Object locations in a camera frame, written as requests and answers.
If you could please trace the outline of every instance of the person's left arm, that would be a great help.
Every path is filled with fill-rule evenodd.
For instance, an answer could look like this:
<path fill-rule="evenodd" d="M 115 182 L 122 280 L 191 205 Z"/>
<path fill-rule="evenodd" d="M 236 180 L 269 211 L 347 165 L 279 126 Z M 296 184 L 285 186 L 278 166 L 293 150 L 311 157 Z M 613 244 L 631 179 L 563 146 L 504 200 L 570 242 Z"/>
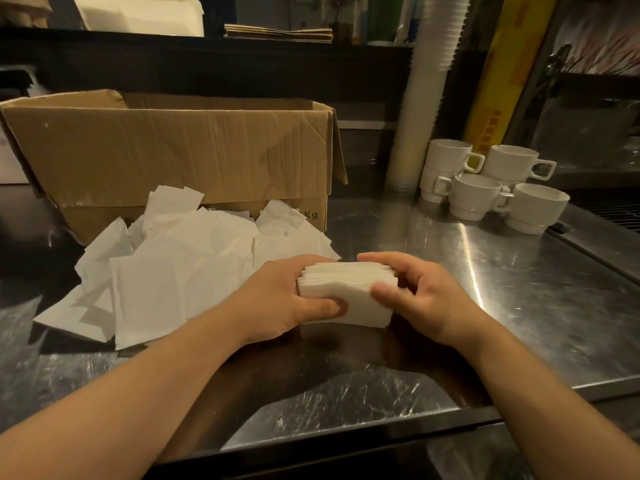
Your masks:
<path fill-rule="evenodd" d="M 343 310 L 296 294 L 305 255 L 268 262 L 219 306 L 0 436 L 0 471 L 21 480 L 139 479 L 213 373 L 240 347 Z"/>

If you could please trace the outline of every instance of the person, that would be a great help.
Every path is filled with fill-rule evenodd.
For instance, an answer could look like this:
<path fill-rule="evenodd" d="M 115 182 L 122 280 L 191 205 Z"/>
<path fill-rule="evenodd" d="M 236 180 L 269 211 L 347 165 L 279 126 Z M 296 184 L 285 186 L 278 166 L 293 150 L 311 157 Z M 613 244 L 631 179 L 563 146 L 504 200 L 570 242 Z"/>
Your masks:
<path fill-rule="evenodd" d="M 395 268 L 410 289 L 372 297 L 475 368 L 537 479 L 636 479 L 640 447 L 565 386 L 442 267 L 396 252 L 360 261 Z M 213 373 L 240 347 L 343 314 L 296 293 L 314 255 L 268 262 L 218 306 L 0 436 L 0 472 L 21 480 L 141 478 Z"/>

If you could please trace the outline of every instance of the hand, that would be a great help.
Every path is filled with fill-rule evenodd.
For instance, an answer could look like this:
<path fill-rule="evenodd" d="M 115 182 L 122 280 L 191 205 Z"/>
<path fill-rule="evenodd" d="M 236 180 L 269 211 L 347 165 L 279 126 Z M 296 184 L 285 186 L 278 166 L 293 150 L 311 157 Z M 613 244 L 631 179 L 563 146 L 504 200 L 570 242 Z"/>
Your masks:
<path fill-rule="evenodd" d="M 300 323 L 342 316 L 344 302 L 298 296 L 297 278 L 318 262 L 333 261 L 314 254 L 269 261 L 214 310 L 237 325 L 244 344 L 275 339 Z"/>
<path fill-rule="evenodd" d="M 408 289 L 375 283 L 370 293 L 382 306 L 393 309 L 436 342 L 460 350 L 473 343 L 487 324 L 495 322 L 439 264 L 398 252 L 362 253 L 358 261 L 388 264 L 398 272 L 400 281 L 406 280 L 415 288 L 413 294 Z"/>

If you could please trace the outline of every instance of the pile of napkins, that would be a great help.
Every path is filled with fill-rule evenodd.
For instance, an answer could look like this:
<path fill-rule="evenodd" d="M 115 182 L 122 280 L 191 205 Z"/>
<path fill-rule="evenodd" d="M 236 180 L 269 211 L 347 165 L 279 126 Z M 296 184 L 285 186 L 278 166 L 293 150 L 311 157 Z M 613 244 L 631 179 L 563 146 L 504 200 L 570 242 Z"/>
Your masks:
<path fill-rule="evenodd" d="M 270 201 L 249 212 L 199 208 L 204 195 L 159 186 L 127 228 L 116 219 L 76 263 L 82 284 L 35 322 L 116 349 L 164 337 L 219 304 L 263 263 L 313 253 L 340 256 L 299 211 Z"/>
<path fill-rule="evenodd" d="M 341 298 L 349 306 L 343 317 L 330 322 L 386 327 L 392 311 L 373 300 L 373 283 L 397 286 L 391 266 L 374 262 L 318 263 L 307 266 L 298 278 L 298 293 L 304 298 Z"/>

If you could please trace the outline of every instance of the stack of plastic cups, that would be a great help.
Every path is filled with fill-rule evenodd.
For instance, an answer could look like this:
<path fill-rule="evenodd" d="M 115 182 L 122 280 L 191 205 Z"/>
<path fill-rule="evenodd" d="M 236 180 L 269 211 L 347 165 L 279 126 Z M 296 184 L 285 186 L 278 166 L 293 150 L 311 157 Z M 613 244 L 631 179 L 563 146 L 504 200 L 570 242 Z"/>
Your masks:
<path fill-rule="evenodd" d="M 414 194 L 435 124 L 444 83 L 470 0 L 423 0 L 422 17 L 387 172 L 388 189 Z"/>

